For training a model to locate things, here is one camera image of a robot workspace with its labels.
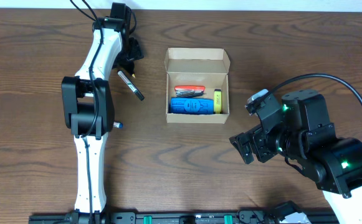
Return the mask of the black teardrop glue bottle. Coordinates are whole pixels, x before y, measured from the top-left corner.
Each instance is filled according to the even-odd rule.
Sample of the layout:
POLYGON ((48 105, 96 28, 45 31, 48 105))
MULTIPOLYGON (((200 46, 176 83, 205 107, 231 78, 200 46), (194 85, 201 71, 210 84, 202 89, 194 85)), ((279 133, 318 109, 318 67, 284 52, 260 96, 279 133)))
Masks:
POLYGON ((133 62, 120 64, 119 67, 135 78, 135 64, 133 62))

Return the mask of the yellow black highlighter marker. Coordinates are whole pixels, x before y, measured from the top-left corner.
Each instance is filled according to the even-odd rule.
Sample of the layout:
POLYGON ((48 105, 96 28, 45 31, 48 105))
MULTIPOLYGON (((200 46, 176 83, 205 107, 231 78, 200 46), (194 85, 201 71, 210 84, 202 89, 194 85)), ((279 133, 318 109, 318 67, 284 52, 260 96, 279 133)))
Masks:
POLYGON ((222 112, 222 91, 220 89, 214 90, 214 113, 221 114, 222 112))

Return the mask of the blue plastic tool holder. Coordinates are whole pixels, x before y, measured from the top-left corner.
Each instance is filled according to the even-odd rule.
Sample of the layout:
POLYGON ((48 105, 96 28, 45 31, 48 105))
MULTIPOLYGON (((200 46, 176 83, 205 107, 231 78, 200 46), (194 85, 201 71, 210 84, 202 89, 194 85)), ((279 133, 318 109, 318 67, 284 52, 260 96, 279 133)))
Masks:
POLYGON ((214 114, 214 101, 204 98, 172 98, 169 111, 174 114, 214 114))

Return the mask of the brown cardboard box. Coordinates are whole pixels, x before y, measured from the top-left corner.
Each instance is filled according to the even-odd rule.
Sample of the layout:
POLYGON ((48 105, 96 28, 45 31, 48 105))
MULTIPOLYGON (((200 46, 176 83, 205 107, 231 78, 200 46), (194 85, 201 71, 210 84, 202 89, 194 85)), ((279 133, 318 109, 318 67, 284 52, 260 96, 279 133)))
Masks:
POLYGON ((231 61, 224 49, 169 48, 164 65, 166 69, 166 121, 168 123, 224 124, 229 115, 229 79, 231 61), (219 114, 176 114, 171 111, 171 99, 176 86, 204 86, 201 96, 214 99, 214 91, 221 91, 219 114))

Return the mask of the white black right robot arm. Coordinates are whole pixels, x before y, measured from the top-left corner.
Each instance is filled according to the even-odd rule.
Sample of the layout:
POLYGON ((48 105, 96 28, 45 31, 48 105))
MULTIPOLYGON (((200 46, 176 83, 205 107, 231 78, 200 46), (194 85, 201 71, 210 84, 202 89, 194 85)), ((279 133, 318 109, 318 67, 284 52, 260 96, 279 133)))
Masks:
POLYGON ((362 142, 336 136, 323 95, 300 90, 281 101, 270 95, 249 113, 260 124, 229 139, 246 164, 276 155, 295 160, 293 168, 323 192, 340 223, 362 223, 362 142))

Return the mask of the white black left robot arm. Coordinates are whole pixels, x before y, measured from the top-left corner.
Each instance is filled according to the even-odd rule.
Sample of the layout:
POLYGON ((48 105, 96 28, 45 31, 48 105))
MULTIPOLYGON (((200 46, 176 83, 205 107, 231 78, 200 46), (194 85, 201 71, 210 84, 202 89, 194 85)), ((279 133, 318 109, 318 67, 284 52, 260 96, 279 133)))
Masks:
POLYGON ((80 69, 61 83, 65 125, 77 150, 77 198, 72 223, 100 223, 107 196, 104 156, 109 132, 117 126, 108 82, 114 68, 121 79, 143 57, 129 19, 101 17, 93 22, 93 42, 80 69))

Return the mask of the black white marker pen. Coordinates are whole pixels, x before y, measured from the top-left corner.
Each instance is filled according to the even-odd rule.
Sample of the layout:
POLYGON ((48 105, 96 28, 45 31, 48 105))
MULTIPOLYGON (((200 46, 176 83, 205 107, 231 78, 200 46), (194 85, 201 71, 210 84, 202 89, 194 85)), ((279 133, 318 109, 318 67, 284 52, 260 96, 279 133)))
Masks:
POLYGON ((140 101, 143 101, 145 97, 139 89, 131 82, 131 80, 125 75, 121 70, 117 71, 118 76, 125 82, 125 84, 130 88, 130 90, 139 98, 140 101))

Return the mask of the blue white marker pen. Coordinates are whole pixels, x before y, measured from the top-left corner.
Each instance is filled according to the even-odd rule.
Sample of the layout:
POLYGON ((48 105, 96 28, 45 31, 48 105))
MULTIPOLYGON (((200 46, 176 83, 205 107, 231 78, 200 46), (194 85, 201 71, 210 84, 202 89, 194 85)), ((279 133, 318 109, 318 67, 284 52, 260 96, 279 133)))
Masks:
POLYGON ((123 124, 120 123, 120 122, 114 122, 114 123, 113 123, 113 127, 114 127, 114 128, 120 128, 120 129, 121 129, 121 128, 123 127, 123 124))

